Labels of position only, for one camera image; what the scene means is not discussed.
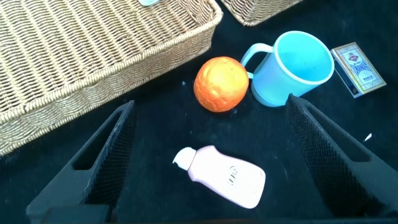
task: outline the bottle cap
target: bottle cap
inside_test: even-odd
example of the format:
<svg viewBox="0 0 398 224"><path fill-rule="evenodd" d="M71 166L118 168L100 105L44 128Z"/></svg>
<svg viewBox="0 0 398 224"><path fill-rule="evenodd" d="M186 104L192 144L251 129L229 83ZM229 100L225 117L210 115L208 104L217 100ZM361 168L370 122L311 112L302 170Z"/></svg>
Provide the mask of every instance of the bottle cap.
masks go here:
<svg viewBox="0 0 398 224"><path fill-rule="evenodd" d="M185 147L181 149L173 160L173 163L177 163L179 168L188 170L192 164L193 158L195 158L196 150L191 147Z"/></svg>

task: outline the plastic bottle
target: plastic bottle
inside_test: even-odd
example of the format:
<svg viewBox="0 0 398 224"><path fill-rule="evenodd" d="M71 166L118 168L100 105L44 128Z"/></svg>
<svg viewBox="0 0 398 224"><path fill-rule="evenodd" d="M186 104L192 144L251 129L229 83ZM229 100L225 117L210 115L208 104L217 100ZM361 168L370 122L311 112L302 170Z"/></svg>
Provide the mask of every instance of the plastic bottle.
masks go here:
<svg viewBox="0 0 398 224"><path fill-rule="evenodd" d="M192 181L244 208L254 208L260 201L266 173L249 162L218 152L214 146L197 151L186 147L177 153L174 162L188 171Z"/></svg>

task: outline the mesh panel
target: mesh panel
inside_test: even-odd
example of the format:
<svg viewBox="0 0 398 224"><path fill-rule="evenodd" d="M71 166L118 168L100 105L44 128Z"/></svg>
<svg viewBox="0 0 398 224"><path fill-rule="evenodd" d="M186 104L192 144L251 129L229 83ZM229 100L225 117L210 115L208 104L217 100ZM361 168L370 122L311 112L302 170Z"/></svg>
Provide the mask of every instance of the mesh panel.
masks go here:
<svg viewBox="0 0 398 224"><path fill-rule="evenodd" d="M134 139L134 113L132 110L126 110L125 113L104 146L106 153L95 174L93 187L86 199L87 204L107 204L114 208L118 201Z"/></svg>
<svg viewBox="0 0 398 224"><path fill-rule="evenodd" d="M330 210L337 216L363 215L372 197L358 182L339 148L356 147L352 137L339 132L335 123L303 99L290 96L286 112L308 169ZM354 160L366 159L358 151L352 156Z"/></svg>

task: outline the orange fruit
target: orange fruit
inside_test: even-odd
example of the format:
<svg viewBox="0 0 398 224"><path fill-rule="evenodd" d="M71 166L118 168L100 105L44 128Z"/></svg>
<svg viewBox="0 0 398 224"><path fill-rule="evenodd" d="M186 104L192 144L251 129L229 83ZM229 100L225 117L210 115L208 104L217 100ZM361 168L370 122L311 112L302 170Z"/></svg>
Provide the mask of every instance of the orange fruit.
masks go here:
<svg viewBox="0 0 398 224"><path fill-rule="evenodd" d="M246 69L237 60L216 57L203 64L193 84L193 91L204 108L224 112L243 99L248 86Z"/></svg>

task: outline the woven basket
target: woven basket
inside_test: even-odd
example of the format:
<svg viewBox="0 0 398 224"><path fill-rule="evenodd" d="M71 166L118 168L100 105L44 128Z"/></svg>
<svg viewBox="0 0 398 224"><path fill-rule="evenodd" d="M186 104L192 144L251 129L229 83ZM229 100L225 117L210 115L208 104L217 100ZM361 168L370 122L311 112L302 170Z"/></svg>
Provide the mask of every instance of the woven basket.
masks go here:
<svg viewBox="0 0 398 224"><path fill-rule="evenodd" d="M214 0L0 1L0 155L210 48Z"/></svg>
<svg viewBox="0 0 398 224"><path fill-rule="evenodd" d="M302 0L221 0L245 26L255 26Z"/></svg>

